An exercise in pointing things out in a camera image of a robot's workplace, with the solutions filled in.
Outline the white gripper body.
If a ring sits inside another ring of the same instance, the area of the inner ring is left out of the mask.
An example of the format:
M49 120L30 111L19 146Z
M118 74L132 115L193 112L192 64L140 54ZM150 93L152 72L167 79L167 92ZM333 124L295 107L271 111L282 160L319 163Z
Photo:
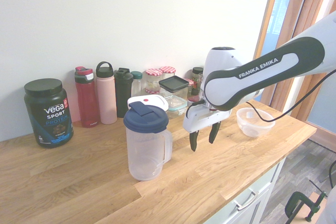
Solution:
M211 111L207 106L200 104L190 106L183 120L183 128L193 133L207 126L211 126L217 122L227 119L231 115L229 111Z

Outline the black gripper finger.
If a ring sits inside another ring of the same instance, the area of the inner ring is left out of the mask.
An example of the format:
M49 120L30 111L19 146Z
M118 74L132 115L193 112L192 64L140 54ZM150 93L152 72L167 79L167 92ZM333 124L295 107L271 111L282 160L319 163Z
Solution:
M218 131L219 131L219 129L220 129L220 126L221 126L221 121L219 121L219 122L217 122L217 123L214 123L213 125L212 125L212 129L211 129L211 131L210 131L210 134L209 134L209 142L211 143L211 144L213 144L214 143L214 141L215 141L215 139L216 139L216 136L217 136L217 133L218 133Z
M196 151L196 148L197 148L198 134L199 134L199 131L190 133L190 147L193 152Z

